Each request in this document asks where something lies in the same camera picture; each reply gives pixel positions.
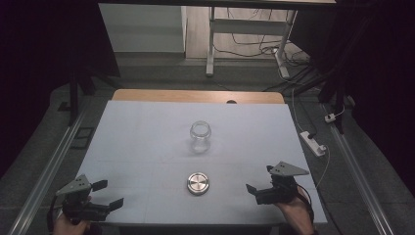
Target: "clear glass jar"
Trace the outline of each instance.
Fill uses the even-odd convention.
[[[190,136],[192,137],[192,150],[196,154],[204,153],[210,148],[211,130],[207,122],[198,120],[193,123]]]

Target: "metal lid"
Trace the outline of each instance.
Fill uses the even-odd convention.
[[[201,196],[208,190],[208,177],[201,173],[193,173],[187,179],[187,188],[196,195]]]

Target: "wooden edge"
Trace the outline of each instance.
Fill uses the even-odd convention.
[[[285,104],[280,93],[246,91],[119,89],[114,93],[113,100],[190,103],[235,101],[240,104]]]

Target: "human hand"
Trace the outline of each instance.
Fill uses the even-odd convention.
[[[305,197],[302,189],[298,187],[298,190]],[[311,235],[314,233],[307,206],[298,197],[293,198],[289,203],[277,203],[274,205],[281,210],[287,222],[300,235]]]
[[[69,219],[62,213],[55,222],[53,235],[82,235],[89,230],[90,222],[81,220],[77,225],[73,225]]]

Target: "white table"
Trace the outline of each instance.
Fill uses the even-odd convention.
[[[191,124],[205,120],[211,147],[189,149]],[[110,101],[78,175],[109,180],[93,203],[124,198],[107,217],[117,225],[277,225],[274,206],[258,206],[245,184],[271,187],[267,165],[280,161],[308,170],[287,105]],[[203,196],[186,180],[201,171],[210,188]],[[311,176],[297,176],[313,199],[315,222],[327,222]]]

